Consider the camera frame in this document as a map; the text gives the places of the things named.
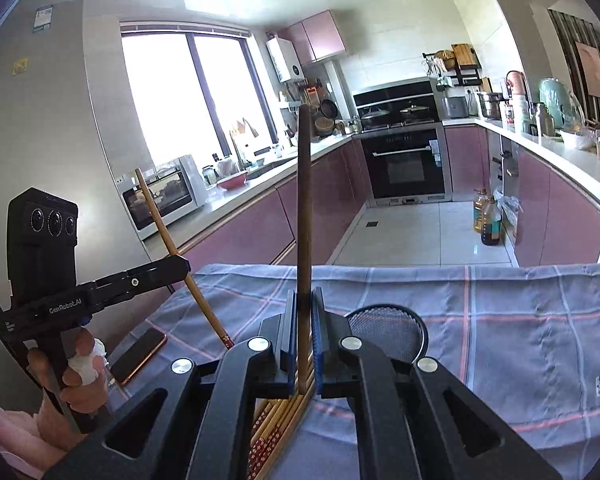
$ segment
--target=countertop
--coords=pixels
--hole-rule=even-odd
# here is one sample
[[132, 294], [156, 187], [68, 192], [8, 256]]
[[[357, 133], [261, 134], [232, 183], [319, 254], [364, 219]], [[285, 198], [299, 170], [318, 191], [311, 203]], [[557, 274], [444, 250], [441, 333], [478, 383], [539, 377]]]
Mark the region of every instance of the countertop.
[[600, 161], [595, 153], [572, 150], [565, 147], [562, 142], [555, 142], [546, 137], [510, 132], [502, 127], [500, 121], [468, 118], [444, 120], [442, 124], [444, 126], [476, 124], [507, 137], [555, 166], [600, 202]]
[[[312, 142], [311, 160], [314, 161], [325, 156], [350, 140], [351, 136], [337, 135]], [[283, 152], [283, 157], [292, 156], [297, 152], [298, 150], [286, 150]], [[298, 160], [294, 158], [278, 168], [267, 171], [267, 173], [258, 178], [248, 180], [245, 186], [241, 188], [232, 189], [231, 191], [218, 188], [217, 192], [212, 190], [204, 206], [167, 226], [176, 247], [182, 246], [210, 225], [265, 192], [267, 189], [275, 186], [286, 177], [294, 174], [297, 170]], [[167, 249], [158, 233], [144, 240], [144, 245], [152, 260], [158, 260], [167, 255]]]

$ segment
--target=cooking oil bottle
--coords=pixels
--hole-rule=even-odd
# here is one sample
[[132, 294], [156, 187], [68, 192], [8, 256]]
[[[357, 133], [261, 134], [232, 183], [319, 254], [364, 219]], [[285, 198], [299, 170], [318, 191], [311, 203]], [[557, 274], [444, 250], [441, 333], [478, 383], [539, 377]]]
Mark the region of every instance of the cooking oil bottle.
[[475, 192], [478, 196], [474, 200], [474, 231], [480, 233], [482, 232], [482, 209], [489, 203], [489, 199], [486, 189], [482, 188], [480, 191], [476, 189]]
[[502, 215], [493, 196], [489, 197], [488, 204], [482, 212], [482, 229], [480, 240], [485, 245], [498, 245], [500, 243], [500, 229]]

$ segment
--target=camera lens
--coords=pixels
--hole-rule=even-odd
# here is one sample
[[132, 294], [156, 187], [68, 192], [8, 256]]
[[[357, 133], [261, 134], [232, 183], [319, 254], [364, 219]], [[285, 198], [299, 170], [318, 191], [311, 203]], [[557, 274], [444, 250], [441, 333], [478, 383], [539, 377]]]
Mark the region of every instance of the camera lens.
[[58, 211], [49, 214], [49, 232], [52, 236], [59, 236], [62, 231], [62, 215]]
[[45, 215], [41, 209], [34, 209], [31, 213], [31, 228], [39, 233], [45, 225]]
[[69, 236], [72, 236], [75, 233], [75, 220], [71, 216], [66, 219], [64, 228]]

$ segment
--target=white tile floor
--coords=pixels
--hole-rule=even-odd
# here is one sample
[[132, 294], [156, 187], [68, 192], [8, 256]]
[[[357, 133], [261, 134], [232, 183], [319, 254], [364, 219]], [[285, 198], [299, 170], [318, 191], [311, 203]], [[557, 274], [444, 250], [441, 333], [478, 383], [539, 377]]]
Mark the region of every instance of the white tile floor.
[[[503, 244], [485, 246], [474, 232], [471, 202], [366, 209], [334, 265], [510, 267]], [[368, 222], [378, 222], [367, 227]]]

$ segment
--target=hand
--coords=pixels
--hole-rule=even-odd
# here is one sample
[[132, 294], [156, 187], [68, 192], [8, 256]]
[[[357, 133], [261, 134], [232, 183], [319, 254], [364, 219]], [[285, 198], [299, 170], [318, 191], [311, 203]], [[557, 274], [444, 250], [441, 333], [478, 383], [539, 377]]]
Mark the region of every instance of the hand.
[[[93, 350], [93, 346], [94, 339], [91, 333], [85, 328], [81, 329], [75, 337], [76, 353], [87, 356]], [[37, 348], [33, 348], [29, 351], [28, 359], [31, 370], [38, 382], [51, 391], [49, 377], [53, 370], [46, 355]], [[60, 398], [76, 412], [93, 413], [107, 402], [107, 384], [102, 357], [96, 356], [93, 358], [93, 368], [98, 371], [98, 378], [93, 383], [85, 386], [82, 386], [80, 375], [71, 368], [67, 368], [62, 375], [62, 382], [66, 387], [62, 389]], [[69, 423], [55, 409], [46, 392], [40, 411], [35, 419], [40, 437], [60, 449], [70, 450], [85, 437], [85, 435], [74, 433], [71, 430]]]

